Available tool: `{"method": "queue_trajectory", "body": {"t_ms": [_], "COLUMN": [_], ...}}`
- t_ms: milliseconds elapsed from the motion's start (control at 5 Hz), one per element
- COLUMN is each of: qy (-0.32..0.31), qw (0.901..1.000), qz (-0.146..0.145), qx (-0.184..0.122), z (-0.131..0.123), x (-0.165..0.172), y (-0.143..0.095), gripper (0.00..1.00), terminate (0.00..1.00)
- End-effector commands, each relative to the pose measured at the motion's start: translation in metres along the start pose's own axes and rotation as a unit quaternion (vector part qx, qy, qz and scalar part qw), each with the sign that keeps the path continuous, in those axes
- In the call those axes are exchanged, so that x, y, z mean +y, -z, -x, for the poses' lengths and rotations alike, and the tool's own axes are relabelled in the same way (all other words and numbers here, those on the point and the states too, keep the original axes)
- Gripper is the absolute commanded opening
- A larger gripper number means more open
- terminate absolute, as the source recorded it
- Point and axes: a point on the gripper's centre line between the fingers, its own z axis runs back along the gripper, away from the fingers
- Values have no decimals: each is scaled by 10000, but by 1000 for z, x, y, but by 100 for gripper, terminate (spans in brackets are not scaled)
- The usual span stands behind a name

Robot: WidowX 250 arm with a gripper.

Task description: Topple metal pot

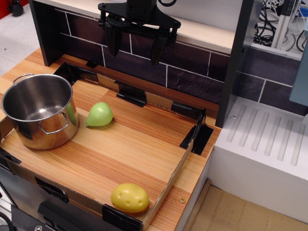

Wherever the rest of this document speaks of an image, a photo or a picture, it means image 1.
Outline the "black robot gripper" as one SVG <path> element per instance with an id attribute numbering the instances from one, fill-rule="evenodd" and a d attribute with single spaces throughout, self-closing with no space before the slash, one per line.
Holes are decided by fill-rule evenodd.
<path id="1" fill-rule="evenodd" d="M 157 65 L 167 45 L 177 40 L 181 23 L 163 13 L 155 0 L 128 0 L 123 3 L 100 3 L 99 26 L 105 32 L 109 52 L 117 56 L 122 33 L 154 39 L 151 65 Z"/>

